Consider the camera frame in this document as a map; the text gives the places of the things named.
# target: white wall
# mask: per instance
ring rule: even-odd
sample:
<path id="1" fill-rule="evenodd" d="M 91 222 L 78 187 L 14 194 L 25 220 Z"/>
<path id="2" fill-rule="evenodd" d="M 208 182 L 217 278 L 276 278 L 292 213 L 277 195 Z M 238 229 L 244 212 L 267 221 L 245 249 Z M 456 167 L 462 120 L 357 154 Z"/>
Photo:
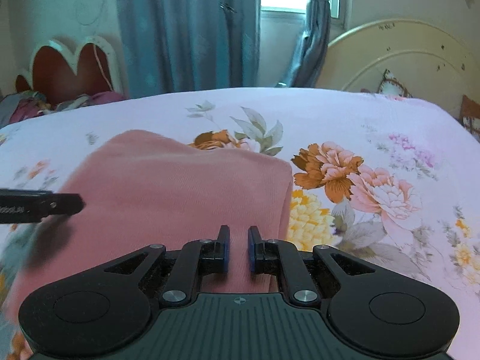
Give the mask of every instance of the white wall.
<path id="1" fill-rule="evenodd" d="M 17 67 L 10 37 L 8 0 L 0 0 L 0 91 L 3 95 L 15 92 Z"/>
<path id="2" fill-rule="evenodd" d="M 81 19 L 94 19 L 102 0 L 81 1 L 86 4 L 81 9 Z M 480 42 L 477 41 L 480 37 L 480 0 L 470 9 L 465 0 L 349 0 L 349 3 L 351 10 L 346 15 L 347 29 L 392 17 L 420 19 L 463 41 L 477 61 L 480 61 Z M 116 49 L 120 61 L 123 61 L 116 0 L 106 0 L 105 12 L 98 26 L 82 27 L 76 20 L 75 7 L 75 0 L 10 2 L 10 29 L 19 67 L 28 66 L 30 55 L 39 42 L 57 38 L 66 45 L 73 46 L 75 42 L 93 33 L 108 39 Z M 262 14 L 259 85 L 270 86 L 281 80 L 302 31 L 302 24 L 302 18 L 295 15 Z M 332 31 L 332 35 L 338 34 L 337 30 Z M 121 72 L 126 84 L 123 63 Z"/>

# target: circular cap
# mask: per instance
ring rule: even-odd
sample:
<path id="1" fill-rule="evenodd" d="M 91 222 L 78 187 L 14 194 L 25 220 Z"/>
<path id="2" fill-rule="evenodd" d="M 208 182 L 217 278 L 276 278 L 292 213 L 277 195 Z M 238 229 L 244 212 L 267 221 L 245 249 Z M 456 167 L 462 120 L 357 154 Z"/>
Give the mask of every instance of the circular cap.
<path id="1" fill-rule="evenodd" d="M 109 300 L 97 292 L 78 291 L 57 300 L 53 310 L 69 323 L 87 323 L 100 319 L 109 310 Z"/>
<path id="2" fill-rule="evenodd" d="M 370 311 L 379 320 L 393 325 L 408 325 L 425 315 L 422 301 L 400 292 L 381 294 L 370 302 Z"/>
<path id="3" fill-rule="evenodd" d="M 186 294 L 183 291 L 179 291 L 177 289 L 167 291 L 162 295 L 162 298 L 167 302 L 181 302 L 186 298 Z"/>
<path id="4" fill-rule="evenodd" d="M 310 291 L 308 289 L 303 289 L 301 291 L 295 292 L 293 297 L 298 300 L 299 302 L 307 303 L 307 302 L 313 302 L 318 298 L 318 295 L 315 294 L 313 291 Z"/>

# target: tied curtain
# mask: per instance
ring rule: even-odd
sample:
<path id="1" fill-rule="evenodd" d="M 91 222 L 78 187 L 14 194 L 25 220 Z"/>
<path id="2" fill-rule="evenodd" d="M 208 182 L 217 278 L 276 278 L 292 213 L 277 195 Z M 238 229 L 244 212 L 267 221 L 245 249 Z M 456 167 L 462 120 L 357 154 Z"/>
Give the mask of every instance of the tied curtain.
<path id="1" fill-rule="evenodd" d="M 255 86 L 260 0 L 117 0 L 131 98 Z"/>
<path id="2" fill-rule="evenodd" d="M 296 46 L 286 77 L 279 86 L 312 88 L 322 69 L 330 35 L 329 0 L 310 0 L 305 30 Z"/>

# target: gray curtain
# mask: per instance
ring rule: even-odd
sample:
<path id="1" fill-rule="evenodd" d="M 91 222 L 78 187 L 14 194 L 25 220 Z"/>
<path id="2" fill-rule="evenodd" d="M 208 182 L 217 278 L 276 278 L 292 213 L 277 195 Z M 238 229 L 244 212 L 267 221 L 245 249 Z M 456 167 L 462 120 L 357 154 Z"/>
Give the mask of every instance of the gray curtain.
<path id="1" fill-rule="evenodd" d="M 254 86 L 260 0 L 117 0 L 130 97 Z"/>
<path id="2" fill-rule="evenodd" d="M 330 3 L 310 0 L 305 30 L 295 49 L 286 77 L 279 86 L 311 88 L 322 69 L 330 35 Z"/>

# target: headboard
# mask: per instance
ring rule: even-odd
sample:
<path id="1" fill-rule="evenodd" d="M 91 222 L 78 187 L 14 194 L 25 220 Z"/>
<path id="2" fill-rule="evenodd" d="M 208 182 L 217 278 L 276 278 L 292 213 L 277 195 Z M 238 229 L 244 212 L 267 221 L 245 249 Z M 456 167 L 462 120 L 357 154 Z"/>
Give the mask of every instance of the headboard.
<path id="1" fill-rule="evenodd" d="M 316 87 L 375 92 L 389 69 L 414 97 L 458 118 L 463 95 L 480 103 L 480 67 L 448 33 L 417 20 L 376 21 L 328 46 Z"/>
<path id="2" fill-rule="evenodd" d="M 52 105 L 80 95 L 123 93 L 115 51 L 99 36 L 87 37 L 74 54 L 58 40 L 39 44 L 29 70 L 17 76 L 15 88 L 41 92 Z"/>

